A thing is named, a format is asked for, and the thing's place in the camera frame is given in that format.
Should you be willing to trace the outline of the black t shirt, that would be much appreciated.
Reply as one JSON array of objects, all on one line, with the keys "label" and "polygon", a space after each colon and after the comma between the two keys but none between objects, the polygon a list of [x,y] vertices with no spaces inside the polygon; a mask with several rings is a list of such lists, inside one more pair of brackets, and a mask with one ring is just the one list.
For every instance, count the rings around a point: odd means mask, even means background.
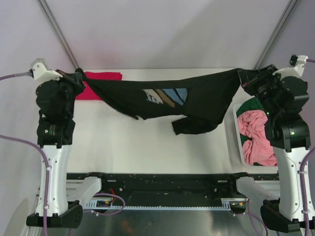
[{"label": "black t shirt", "polygon": [[107,105],[131,118],[183,116],[172,122],[176,135],[197,135],[216,129],[240,87],[237,69],[173,81],[87,77],[84,81]]}]

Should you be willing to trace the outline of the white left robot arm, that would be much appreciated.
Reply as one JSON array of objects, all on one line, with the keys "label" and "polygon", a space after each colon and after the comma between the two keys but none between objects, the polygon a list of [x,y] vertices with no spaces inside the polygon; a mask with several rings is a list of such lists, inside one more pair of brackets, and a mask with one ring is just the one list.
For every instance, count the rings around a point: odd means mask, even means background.
[{"label": "white left robot arm", "polygon": [[77,229],[83,208],[96,194],[104,196],[109,185],[98,177],[86,177],[67,195],[67,164],[75,122],[75,98],[84,89],[82,69],[73,74],[57,70],[57,79],[48,79],[36,89],[39,107],[36,147],[44,154],[41,164],[39,201],[35,212],[27,217],[27,226]]}]

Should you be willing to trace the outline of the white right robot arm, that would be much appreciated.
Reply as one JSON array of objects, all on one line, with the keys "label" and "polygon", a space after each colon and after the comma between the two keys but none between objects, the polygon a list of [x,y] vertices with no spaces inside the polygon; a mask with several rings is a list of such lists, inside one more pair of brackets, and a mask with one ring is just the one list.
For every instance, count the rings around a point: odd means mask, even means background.
[{"label": "white right robot arm", "polygon": [[254,74],[238,70],[246,93],[255,96],[267,114],[265,135],[278,164],[280,196],[267,193],[252,178],[242,177],[227,185],[232,197],[256,194],[265,226],[276,232],[300,229],[308,235],[315,227],[315,209],[309,186],[308,160],[314,153],[307,123],[300,116],[309,100],[308,84],[302,80],[302,66],[278,70],[270,65]]}]

